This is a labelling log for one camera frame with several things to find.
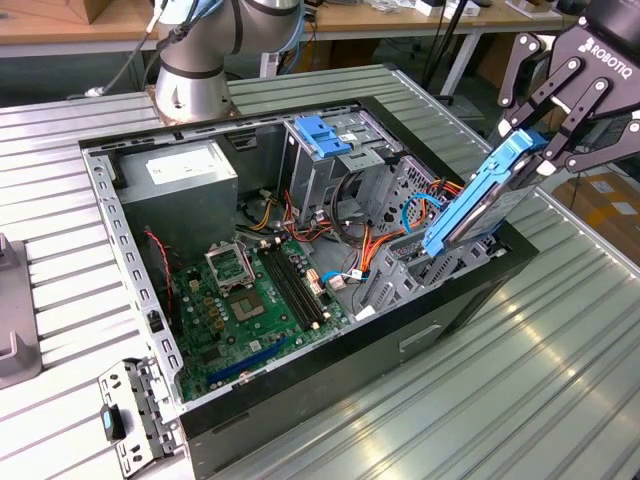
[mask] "chip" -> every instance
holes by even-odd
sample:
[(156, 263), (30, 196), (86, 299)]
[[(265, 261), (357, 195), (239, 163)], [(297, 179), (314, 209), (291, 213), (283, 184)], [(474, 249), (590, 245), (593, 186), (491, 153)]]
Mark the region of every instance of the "chip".
[(245, 290), (230, 298), (229, 303), (238, 322), (245, 322), (266, 312), (260, 295), (255, 290)]

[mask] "blue wire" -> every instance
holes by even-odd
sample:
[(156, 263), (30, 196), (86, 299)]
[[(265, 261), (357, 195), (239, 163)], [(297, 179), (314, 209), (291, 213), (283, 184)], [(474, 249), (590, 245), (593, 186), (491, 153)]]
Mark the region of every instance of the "blue wire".
[(287, 69), (284, 71), (283, 75), (286, 75), (287, 73), (289, 73), (291, 71), (291, 69), (293, 68), (293, 66), (296, 64), (296, 62), (298, 61), (298, 56), (300, 55), (300, 42), (298, 42), (298, 44), (296, 45), (296, 56), (293, 57), (293, 61), (289, 64), (289, 66), (287, 67)]
[(327, 272), (325, 273), (321, 278), (320, 281), (322, 283), (327, 283), (327, 280), (329, 280), (330, 278), (333, 277), (337, 277), (338, 275), (342, 275), (342, 272), (339, 272), (338, 270), (333, 270), (331, 272)]
[(432, 197), (431, 195), (427, 195), (426, 193), (416, 193), (411, 197), (409, 197), (409, 200), (407, 200), (406, 203), (404, 204), (404, 207), (402, 207), (402, 226), (407, 231), (407, 233), (411, 233), (411, 226), (409, 225), (409, 218), (407, 217), (408, 210), (409, 210), (409, 207), (411, 206), (411, 202), (416, 198), (426, 200), (427, 202), (434, 205), (436, 208), (442, 208), (442, 204), (437, 198)]

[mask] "motherboard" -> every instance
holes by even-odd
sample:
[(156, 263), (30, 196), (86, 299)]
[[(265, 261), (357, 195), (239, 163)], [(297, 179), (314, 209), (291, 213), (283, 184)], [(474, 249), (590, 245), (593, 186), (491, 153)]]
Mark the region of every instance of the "motherboard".
[[(176, 342), (184, 401), (246, 376), (348, 324), (298, 242), (240, 242), (172, 276), (180, 303)], [(234, 285), (228, 282), (236, 278)]]

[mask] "white sticker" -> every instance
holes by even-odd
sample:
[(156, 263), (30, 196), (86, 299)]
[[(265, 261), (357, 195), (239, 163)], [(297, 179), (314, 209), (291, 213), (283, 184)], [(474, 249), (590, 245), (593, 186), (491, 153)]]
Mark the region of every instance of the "white sticker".
[(613, 188), (611, 188), (611, 185), (609, 185), (604, 180), (600, 180), (598, 182), (591, 182), (591, 185), (593, 185), (593, 188), (598, 190), (600, 193), (612, 193), (612, 192), (615, 192), (615, 190)]
[(638, 212), (636, 212), (635, 208), (633, 208), (627, 202), (613, 202), (613, 203), (611, 203), (611, 205), (616, 207), (616, 210), (618, 210), (623, 215), (637, 215), (638, 214)]
[(147, 162), (147, 170), (153, 183), (175, 182), (216, 171), (216, 161), (208, 150), (178, 153)]
[(338, 138), (343, 142), (354, 142), (358, 139), (353, 133), (345, 133), (344, 135), (339, 135)]
[(364, 320), (367, 317), (370, 317), (376, 313), (375, 309), (371, 305), (367, 305), (364, 307), (358, 315), (356, 315), (356, 320), (359, 322), (360, 320)]

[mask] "blue plastic tab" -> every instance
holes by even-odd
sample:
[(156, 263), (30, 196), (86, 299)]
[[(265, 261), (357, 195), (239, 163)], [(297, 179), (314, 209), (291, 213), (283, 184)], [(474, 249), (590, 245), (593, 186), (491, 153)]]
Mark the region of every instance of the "blue plastic tab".
[(449, 235), (496, 185), (507, 183), (512, 168), (527, 152), (542, 148), (547, 141), (536, 131), (516, 130), (487, 157), (476, 172), (476, 178), (440, 214), (425, 232), (423, 246), (435, 257), (445, 249)]
[(338, 138), (335, 127), (326, 124), (318, 115), (298, 117), (296, 126), (304, 139), (322, 158), (341, 155), (352, 150), (351, 145), (343, 143)]

